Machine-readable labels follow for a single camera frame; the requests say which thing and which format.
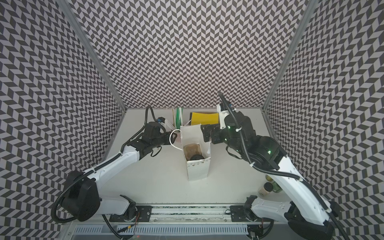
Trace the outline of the brown pulp cup carrier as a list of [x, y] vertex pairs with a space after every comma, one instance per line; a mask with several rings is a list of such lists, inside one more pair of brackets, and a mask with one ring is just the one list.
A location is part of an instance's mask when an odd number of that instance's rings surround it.
[[187, 161], [190, 161], [190, 158], [193, 155], [202, 155], [201, 147], [199, 144], [189, 144], [184, 147], [184, 154]]

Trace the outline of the black takeout coffee cup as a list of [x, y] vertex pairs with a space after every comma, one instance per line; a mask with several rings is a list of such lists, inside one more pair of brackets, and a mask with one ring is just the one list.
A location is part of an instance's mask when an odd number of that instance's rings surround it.
[[193, 155], [190, 158], [190, 161], [198, 161], [198, 160], [204, 160], [205, 158], [202, 155]]

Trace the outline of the white patterned gift bag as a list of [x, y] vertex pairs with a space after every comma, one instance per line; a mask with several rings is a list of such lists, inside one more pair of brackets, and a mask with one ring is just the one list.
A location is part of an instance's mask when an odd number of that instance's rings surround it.
[[173, 130], [169, 142], [172, 147], [183, 152], [190, 182], [208, 177], [212, 159], [211, 142], [204, 140], [201, 124]]

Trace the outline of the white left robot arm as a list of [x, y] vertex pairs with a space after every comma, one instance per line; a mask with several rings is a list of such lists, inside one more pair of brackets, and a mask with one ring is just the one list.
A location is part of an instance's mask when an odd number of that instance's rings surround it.
[[166, 131], [158, 118], [148, 121], [154, 110], [145, 109], [144, 125], [122, 144], [113, 157], [84, 171], [72, 171], [65, 181], [63, 192], [52, 205], [51, 218], [63, 224], [78, 220], [87, 221], [94, 215], [126, 215], [134, 218], [136, 203], [125, 195], [108, 197], [101, 194], [103, 187], [115, 175], [137, 163], [147, 155], [154, 156], [154, 149], [171, 145], [175, 141], [172, 132]]

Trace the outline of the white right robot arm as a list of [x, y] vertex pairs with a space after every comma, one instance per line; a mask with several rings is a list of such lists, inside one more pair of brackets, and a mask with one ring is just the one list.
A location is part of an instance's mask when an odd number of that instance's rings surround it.
[[238, 211], [230, 208], [234, 217], [245, 217], [250, 222], [269, 220], [267, 227], [259, 226], [262, 233], [257, 239], [266, 237], [275, 222], [287, 224], [291, 230], [306, 240], [330, 240], [335, 230], [348, 240], [350, 237], [338, 220], [340, 205], [322, 197], [299, 173], [288, 153], [273, 138], [257, 135], [251, 119], [237, 111], [223, 93], [218, 93], [219, 123], [203, 125], [201, 131], [205, 142], [224, 143], [226, 150], [244, 160], [250, 167], [272, 179], [290, 198], [289, 201], [269, 201], [251, 195]]

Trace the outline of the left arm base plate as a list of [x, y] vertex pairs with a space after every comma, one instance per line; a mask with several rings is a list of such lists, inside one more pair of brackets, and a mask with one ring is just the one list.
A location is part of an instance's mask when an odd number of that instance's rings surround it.
[[128, 207], [122, 215], [111, 215], [109, 221], [112, 223], [149, 222], [152, 209], [152, 206]]

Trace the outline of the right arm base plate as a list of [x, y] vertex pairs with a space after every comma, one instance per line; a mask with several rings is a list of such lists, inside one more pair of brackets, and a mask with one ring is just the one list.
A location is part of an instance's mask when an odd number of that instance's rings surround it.
[[225, 214], [230, 217], [232, 223], [243, 223], [243, 224], [269, 224], [272, 220], [264, 218], [257, 218], [255, 215], [251, 214], [251, 217], [248, 217], [244, 211], [243, 206], [233, 205], [229, 206], [225, 210]]

